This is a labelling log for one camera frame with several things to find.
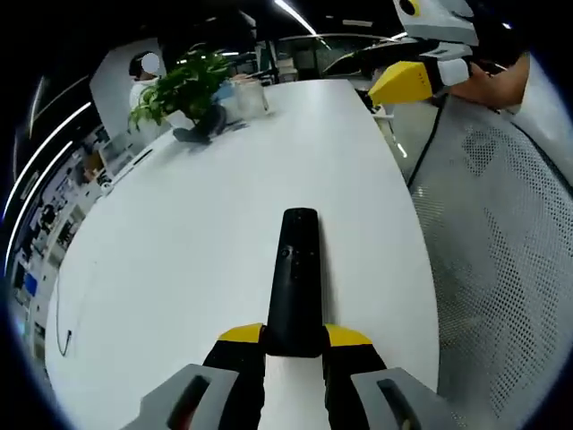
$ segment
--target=human hand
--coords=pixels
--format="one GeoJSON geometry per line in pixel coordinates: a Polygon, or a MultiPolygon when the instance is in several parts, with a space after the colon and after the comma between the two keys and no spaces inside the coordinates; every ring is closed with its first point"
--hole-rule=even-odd
{"type": "Polygon", "coordinates": [[[451,94],[495,109],[518,105],[523,100],[529,75],[528,56],[521,56],[508,70],[494,76],[475,63],[471,63],[471,70],[472,76],[451,87],[451,94]]]}

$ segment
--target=ceiling light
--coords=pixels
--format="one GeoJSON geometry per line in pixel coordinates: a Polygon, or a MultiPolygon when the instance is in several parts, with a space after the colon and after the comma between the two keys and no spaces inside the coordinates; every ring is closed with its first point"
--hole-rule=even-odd
{"type": "Polygon", "coordinates": [[[69,90],[71,90],[72,88],[74,88],[76,85],[78,85],[79,83],[85,81],[86,79],[88,79],[90,76],[88,74],[86,74],[85,76],[81,77],[80,79],[78,79],[76,82],[74,82],[72,85],[70,85],[69,87],[67,87],[65,90],[61,91],[57,96],[55,96],[49,103],[47,103],[36,115],[36,118],[38,118],[38,116],[42,115],[50,106],[52,106],[52,104],[54,104],[60,97],[62,97],[66,92],[68,92],[69,90]]]}
{"type": "Polygon", "coordinates": [[[64,127],[66,127],[75,117],[77,117],[81,112],[83,112],[84,110],[86,110],[87,108],[89,108],[91,106],[91,102],[89,101],[88,103],[86,103],[85,105],[83,105],[82,107],[80,107],[78,110],[76,110],[74,113],[72,113],[70,116],[68,116],[58,127],[56,127],[56,129],[42,142],[41,145],[39,145],[38,149],[36,150],[36,152],[34,152],[34,154],[30,157],[30,159],[28,160],[28,163],[26,163],[26,166],[24,166],[24,168],[21,170],[20,175],[18,176],[18,179],[16,179],[16,182],[14,183],[14,186],[12,188],[12,190],[10,191],[10,194],[8,195],[8,200],[6,202],[6,205],[4,206],[4,214],[2,215],[2,219],[6,218],[6,212],[8,212],[8,207],[10,206],[10,202],[12,201],[12,198],[14,197],[14,195],[16,194],[16,190],[18,189],[18,187],[20,186],[20,182],[22,181],[22,179],[26,176],[26,173],[28,172],[28,169],[30,169],[32,163],[34,162],[34,160],[38,157],[38,155],[40,154],[40,152],[42,152],[44,150],[44,148],[46,148],[46,145],[48,145],[50,143],[50,141],[52,139],[54,139],[54,136],[56,136],[56,134],[60,133],[62,131],[62,129],[64,127]]]}
{"type": "Polygon", "coordinates": [[[36,88],[36,95],[34,96],[34,101],[32,102],[32,111],[30,112],[30,126],[28,127],[28,136],[32,137],[32,128],[34,126],[34,120],[36,119],[36,114],[38,112],[38,102],[44,90],[44,76],[39,78],[38,87],[36,88]]]}
{"type": "Polygon", "coordinates": [[[329,47],[329,44],[328,44],[328,43],[326,43],[326,41],[325,41],[324,39],[319,39],[319,40],[321,41],[321,44],[322,44],[322,45],[324,45],[324,46],[325,46],[325,47],[326,47],[326,48],[327,48],[329,51],[331,51],[331,50],[332,50],[332,48],[331,48],[331,47],[329,47]]]}
{"type": "Polygon", "coordinates": [[[313,36],[316,36],[316,31],[314,31],[314,28],[311,27],[311,25],[308,22],[306,22],[304,18],[301,15],[299,15],[295,9],[293,9],[290,5],[286,4],[283,0],[275,0],[275,3],[286,13],[295,18],[303,27],[305,27],[309,31],[309,33],[311,33],[313,36]]]}
{"type": "Polygon", "coordinates": [[[402,39],[404,37],[406,37],[408,35],[408,33],[406,33],[405,31],[402,33],[398,33],[394,36],[392,36],[391,38],[389,38],[390,40],[398,40],[398,39],[402,39]]]}
{"type": "Polygon", "coordinates": [[[406,153],[406,151],[404,150],[404,148],[402,148],[402,145],[400,145],[399,143],[397,143],[398,149],[400,150],[400,152],[402,152],[402,156],[404,158],[406,158],[408,156],[408,154],[406,153]]]}
{"type": "Polygon", "coordinates": [[[18,218],[16,219],[16,223],[14,224],[12,234],[10,235],[10,240],[8,241],[8,247],[6,248],[6,258],[4,260],[4,275],[5,276],[6,276],[6,270],[8,268],[8,260],[10,259],[10,253],[12,252],[12,247],[14,245],[14,239],[16,238],[16,233],[18,232],[18,228],[20,227],[20,222],[24,218],[24,215],[26,214],[26,211],[28,210],[28,205],[30,204],[30,202],[34,198],[34,194],[37,192],[39,186],[42,184],[42,181],[44,181],[44,179],[46,178],[49,171],[52,169],[52,167],[55,165],[55,163],[64,155],[64,153],[68,150],[68,148],[70,148],[70,146],[72,146],[72,144],[73,144],[73,141],[69,141],[57,153],[57,155],[54,157],[54,159],[52,159],[52,161],[50,161],[50,164],[47,165],[46,170],[44,170],[42,172],[42,174],[39,176],[39,178],[36,181],[36,183],[34,184],[34,186],[32,186],[32,189],[28,193],[28,197],[26,197],[26,200],[24,201],[24,204],[21,207],[20,214],[18,215],[18,218]]]}
{"type": "Polygon", "coordinates": [[[342,20],[344,25],[356,25],[358,27],[371,27],[373,25],[372,21],[360,21],[360,20],[342,20]]]}

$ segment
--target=white shirt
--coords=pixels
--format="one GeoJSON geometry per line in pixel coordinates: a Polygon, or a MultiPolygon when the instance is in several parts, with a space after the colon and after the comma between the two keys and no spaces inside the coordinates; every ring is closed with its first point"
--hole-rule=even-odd
{"type": "Polygon", "coordinates": [[[149,88],[151,85],[155,85],[159,78],[149,79],[148,81],[134,81],[132,90],[129,93],[129,107],[134,110],[140,103],[140,96],[144,90],[149,88]]]}
{"type": "MultiPolygon", "coordinates": [[[[155,85],[158,79],[159,78],[153,78],[148,81],[135,81],[133,83],[132,90],[129,94],[129,106],[131,110],[139,105],[141,94],[151,85],[155,85]]],[[[161,125],[157,125],[155,121],[148,121],[145,119],[140,120],[138,126],[140,127],[139,132],[134,130],[135,127],[132,127],[132,135],[139,135],[138,140],[141,141],[144,146],[155,141],[161,134],[169,129],[169,124],[165,121],[161,125]]]]}

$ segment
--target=oval table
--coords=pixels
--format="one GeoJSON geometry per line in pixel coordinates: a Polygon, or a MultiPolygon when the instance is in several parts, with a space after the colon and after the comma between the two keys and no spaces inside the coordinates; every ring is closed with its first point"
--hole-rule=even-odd
{"type": "MultiPolygon", "coordinates": [[[[346,81],[266,90],[271,112],[207,147],[168,132],[102,197],[64,258],[46,365],[80,429],[121,428],[141,397],[222,332],[265,323],[283,211],[314,208],[328,322],[436,390],[438,317],[418,218],[387,143],[346,81]]],[[[268,357],[260,428],[329,428],[321,359],[268,357]]]]}

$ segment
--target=perforated white panel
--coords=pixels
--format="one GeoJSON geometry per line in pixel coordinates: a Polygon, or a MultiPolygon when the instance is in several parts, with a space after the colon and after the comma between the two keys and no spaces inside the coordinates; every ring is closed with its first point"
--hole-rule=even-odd
{"type": "Polygon", "coordinates": [[[450,98],[411,187],[440,319],[438,392],[519,428],[573,345],[573,200],[518,129],[450,98]]]}

